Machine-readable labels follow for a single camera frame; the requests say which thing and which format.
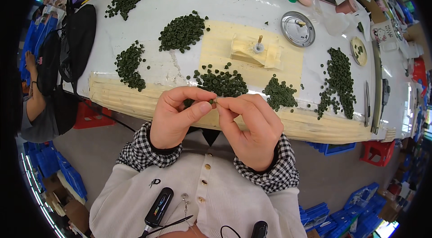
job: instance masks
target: round metal tray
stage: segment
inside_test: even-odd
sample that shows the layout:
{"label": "round metal tray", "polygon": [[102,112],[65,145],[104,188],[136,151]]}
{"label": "round metal tray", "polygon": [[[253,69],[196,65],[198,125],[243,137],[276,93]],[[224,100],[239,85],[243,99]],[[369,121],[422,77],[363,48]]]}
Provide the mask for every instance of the round metal tray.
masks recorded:
{"label": "round metal tray", "polygon": [[[304,22],[306,25],[301,26],[298,22]],[[311,46],[315,41],[315,28],[312,22],[300,12],[285,13],[280,21],[280,28],[287,40],[298,47]]]}

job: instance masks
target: black and white checkered cuff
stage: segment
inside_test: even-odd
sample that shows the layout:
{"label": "black and white checkered cuff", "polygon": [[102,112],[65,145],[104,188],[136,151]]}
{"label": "black and white checkered cuff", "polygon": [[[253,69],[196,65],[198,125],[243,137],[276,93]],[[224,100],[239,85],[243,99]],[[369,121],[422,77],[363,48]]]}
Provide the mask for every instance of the black and white checkered cuff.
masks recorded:
{"label": "black and white checkered cuff", "polygon": [[173,148],[174,152],[169,155],[155,153],[151,148],[148,136],[151,126],[151,121],[146,122],[135,132],[133,140],[127,143],[120,152],[120,157],[115,161],[116,164],[125,164],[137,171],[142,171],[151,165],[165,168],[176,162],[183,149],[182,145]]}
{"label": "black and white checkered cuff", "polygon": [[256,174],[247,167],[239,158],[234,158],[235,168],[243,177],[252,183],[261,186],[266,193],[272,193],[289,187],[297,187],[299,184],[299,171],[295,168],[294,151],[284,133],[278,143],[278,160],[272,170],[262,175]]}

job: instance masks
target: white table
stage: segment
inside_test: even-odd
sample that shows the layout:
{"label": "white table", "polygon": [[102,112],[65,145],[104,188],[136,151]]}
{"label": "white table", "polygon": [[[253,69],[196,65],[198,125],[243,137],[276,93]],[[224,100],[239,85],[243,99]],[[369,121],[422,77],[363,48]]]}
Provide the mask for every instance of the white table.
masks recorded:
{"label": "white table", "polygon": [[[358,30],[344,36],[330,36],[324,24],[314,20],[312,9],[299,2],[290,3],[288,0],[141,0],[137,3],[137,7],[129,12],[127,21],[124,21],[120,15],[104,18],[105,10],[107,5],[111,4],[111,0],[90,0],[88,4],[93,4],[96,8],[97,27],[87,67],[77,84],[77,92],[82,96],[89,96],[89,76],[92,72],[106,73],[110,78],[118,79],[114,65],[115,57],[135,40],[144,44],[146,49],[147,62],[145,66],[141,64],[138,71],[144,72],[147,65],[158,68],[157,70],[145,71],[144,79],[147,83],[173,87],[184,85],[185,79],[180,80],[179,77],[185,78],[186,75],[190,75],[190,72],[198,68],[202,41],[199,41],[197,45],[184,54],[176,50],[174,61],[160,63],[162,53],[157,50],[160,45],[158,37],[160,31],[172,19],[190,14],[192,10],[197,10],[200,16],[207,15],[212,20],[243,24],[279,34],[282,34],[280,29],[282,15],[287,11],[299,11],[313,21],[316,30],[315,42],[304,52],[301,82],[304,84],[305,90],[300,90],[299,97],[296,98],[299,107],[305,107],[306,104],[310,103],[314,109],[314,106],[321,100],[319,93],[325,78],[322,74],[325,68],[321,68],[320,64],[327,64],[327,60],[330,58],[327,50],[330,47],[340,47],[342,52],[352,58],[349,40],[357,36],[365,43],[368,62],[366,66],[360,67],[353,59],[351,60],[351,75],[354,79],[353,94],[357,98],[357,104],[354,104],[355,119],[362,120],[362,115],[365,113],[364,83],[366,80],[369,82],[371,113],[373,113],[375,65],[372,60],[373,51],[370,42],[366,42],[363,34]],[[335,12],[334,6],[330,4],[320,2],[320,5],[324,12]],[[392,92],[396,91],[394,94],[398,95],[398,99],[393,101],[394,94],[391,94],[391,103],[386,106],[383,119],[389,122],[389,126],[397,127],[401,131],[402,112],[399,116],[396,116],[395,113],[399,113],[402,105],[404,105],[404,100],[399,98],[399,95],[403,95],[404,92],[402,88],[399,90],[399,80],[397,79],[404,72],[400,68],[402,66],[396,65],[400,61],[392,61],[391,58],[383,57],[388,62],[387,68],[394,72],[394,77],[391,79]],[[173,66],[179,71],[174,75],[170,72],[170,68]],[[72,91],[70,84],[64,84],[64,88]],[[339,113],[338,116],[344,117],[343,113]]]}

